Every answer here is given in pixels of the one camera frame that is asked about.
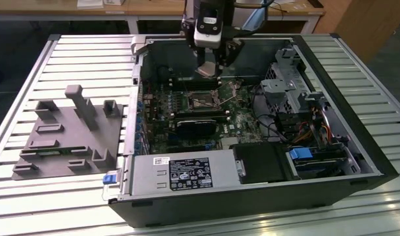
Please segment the warning label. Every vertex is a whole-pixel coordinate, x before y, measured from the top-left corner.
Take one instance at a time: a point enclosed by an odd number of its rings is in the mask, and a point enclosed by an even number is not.
[[[213,187],[208,158],[169,161],[172,191]]]

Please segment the wooden desk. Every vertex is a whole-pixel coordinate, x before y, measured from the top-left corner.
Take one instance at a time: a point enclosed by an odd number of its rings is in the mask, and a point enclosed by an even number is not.
[[[326,10],[314,33],[337,33],[368,62],[400,25],[400,0],[320,0]]]
[[[125,21],[128,3],[78,10],[77,0],[0,0],[0,21]]]
[[[281,9],[269,8],[268,21],[304,21],[302,33],[312,33],[318,18],[324,15],[322,8],[314,8],[308,0],[296,0],[294,3],[281,4]],[[129,31],[132,34],[138,33],[137,21],[149,20],[181,20],[184,11],[184,0],[129,0]],[[245,21],[253,10],[236,9],[237,21]]]
[[[282,4],[281,12],[269,8],[268,21],[301,21],[301,32],[312,33],[322,8],[314,8],[306,0]],[[184,0],[125,0],[121,6],[105,5],[100,9],[77,9],[77,0],[0,0],[0,21],[96,21],[122,20],[129,32],[138,34],[137,21],[181,20]],[[252,10],[242,11],[246,19]]]
[[[324,10],[314,8],[306,0],[296,0],[294,3],[282,4],[281,9],[288,11],[286,16],[322,15]],[[184,11],[184,0],[130,0],[128,4],[129,15],[165,15],[181,16]],[[268,9],[269,15],[281,16],[276,9]]]

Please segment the cable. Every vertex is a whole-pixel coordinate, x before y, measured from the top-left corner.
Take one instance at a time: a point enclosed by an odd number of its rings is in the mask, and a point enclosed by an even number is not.
[[[16,91],[0,92],[0,94],[9,94],[9,93],[17,93],[17,92]]]
[[[277,9],[277,8],[274,8],[274,7],[272,7],[272,6],[269,6],[269,8],[272,8],[272,9],[274,9],[274,10],[277,10],[277,11],[281,12],[281,21],[282,21],[282,19],[284,19],[284,13],[288,13],[288,11],[281,9],[281,5],[280,5],[277,2],[274,2],[274,4],[278,5],[278,8],[280,8],[280,9]]]
[[[256,93],[257,93],[258,88],[260,88],[260,85],[257,85],[257,86],[252,89],[252,91],[253,91],[252,99],[250,99],[252,117],[258,121],[258,123],[266,128],[268,131],[270,130],[270,131],[277,135],[277,137],[280,138],[280,140],[281,140],[284,143],[290,144],[290,141],[286,139],[286,137],[285,137],[276,129],[273,129],[273,128],[270,127],[270,125],[272,125],[273,123],[270,123],[269,125],[266,125],[266,124],[265,124],[262,121],[260,121],[260,119],[258,119],[258,118],[262,117],[262,116],[268,116],[268,117],[270,117],[270,118],[274,118],[276,116],[273,116],[273,115],[270,115],[270,114],[262,114],[262,115],[256,116],[256,114],[254,114],[254,110],[253,110],[253,102],[254,102],[254,97],[256,97]]]

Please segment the aluminum slotted table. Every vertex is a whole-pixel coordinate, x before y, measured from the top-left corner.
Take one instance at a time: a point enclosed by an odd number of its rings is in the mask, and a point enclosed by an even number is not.
[[[340,38],[309,35],[304,39],[400,173],[400,104]],[[400,234],[400,177],[328,207],[141,229],[130,228],[106,206],[102,174],[12,181],[38,100],[72,106],[64,88],[80,84],[94,105],[113,99],[126,106],[133,86],[130,43],[132,35],[62,35],[46,42],[0,126],[0,235]],[[308,72],[318,90],[313,76]],[[118,155],[125,125],[124,115]]]

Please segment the black cable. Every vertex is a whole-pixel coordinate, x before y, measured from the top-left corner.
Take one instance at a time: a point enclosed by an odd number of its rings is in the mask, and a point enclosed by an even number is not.
[[[284,13],[288,13],[288,11],[285,11],[285,10],[281,9],[281,5],[280,5],[277,2],[274,2],[274,3],[278,5],[278,8],[280,8],[280,9],[277,9],[277,8],[274,8],[274,7],[272,7],[272,6],[269,6],[269,8],[272,8],[272,9],[274,9],[274,10],[277,10],[277,11],[281,12],[281,21],[282,21]]]
[[[254,110],[253,110],[253,102],[254,102],[254,97],[256,97],[256,93],[257,93],[257,90],[260,88],[260,85],[257,85],[253,89],[252,89],[252,99],[250,99],[250,110],[252,110],[252,117],[258,121],[258,123],[268,129],[270,130],[276,135],[277,137],[280,138],[280,140],[284,142],[284,143],[288,143],[290,144],[290,141],[286,139],[286,137],[277,131],[274,130],[270,125],[273,123],[270,123],[269,125],[266,125],[261,120],[260,120],[260,117],[262,116],[268,116],[270,118],[274,118],[276,116],[270,115],[270,114],[262,114],[262,115],[258,115],[256,116],[254,114]]]

